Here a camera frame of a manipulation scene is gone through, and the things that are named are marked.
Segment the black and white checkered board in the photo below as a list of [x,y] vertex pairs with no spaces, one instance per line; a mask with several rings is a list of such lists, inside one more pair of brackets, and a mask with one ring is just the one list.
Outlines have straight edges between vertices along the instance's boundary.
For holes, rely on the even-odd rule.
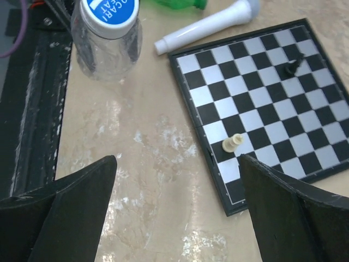
[[[285,64],[306,56],[296,77]],[[246,209],[237,156],[306,182],[349,168],[348,96],[306,19],[169,54],[227,216]],[[226,153],[235,133],[244,142]]]

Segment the beige marble surface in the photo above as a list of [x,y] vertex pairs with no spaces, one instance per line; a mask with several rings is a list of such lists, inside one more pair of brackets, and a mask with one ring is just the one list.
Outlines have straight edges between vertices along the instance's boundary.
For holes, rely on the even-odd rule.
[[[108,154],[118,158],[98,262],[261,261],[248,211],[225,216],[167,57],[153,49],[162,36],[232,2],[210,0],[200,12],[150,1],[141,1],[142,54],[124,83],[88,80],[73,55],[57,178]],[[253,22],[198,43],[307,17],[349,86],[348,14],[346,0],[262,0]],[[349,196],[348,184],[349,174],[338,174],[315,185]]]

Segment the white cylindrical object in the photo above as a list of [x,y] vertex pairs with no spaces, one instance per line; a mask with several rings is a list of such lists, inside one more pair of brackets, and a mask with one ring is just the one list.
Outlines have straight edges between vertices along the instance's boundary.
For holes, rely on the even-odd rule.
[[259,10],[259,0],[238,0],[218,13],[164,36],[155,42],[155,48],[158,55],[171,52],[228,27],[247,23]]
[[243,142],[244,142],[244,137],[241,134],[235,134],[231,138],[225,139],[222,142],[222,147],[225,152],[232,153]]

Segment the green object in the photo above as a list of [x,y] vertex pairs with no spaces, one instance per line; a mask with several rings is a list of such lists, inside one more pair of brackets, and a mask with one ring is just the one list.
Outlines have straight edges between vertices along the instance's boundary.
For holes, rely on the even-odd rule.
[[196,7],[201,10],[206,8],[207,0],[154,0],[158,4],[164,5],[171,9],[184,9]]

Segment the screw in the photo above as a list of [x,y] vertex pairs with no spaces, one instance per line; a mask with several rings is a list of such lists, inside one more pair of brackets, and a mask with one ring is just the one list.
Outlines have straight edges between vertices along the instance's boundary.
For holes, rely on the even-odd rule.
[[52,20],[49,19],[48,17],[46,17],[46,18],[44,19],[44,24],[47,25],[47,26],[49,26],[50,24],[52,24]]

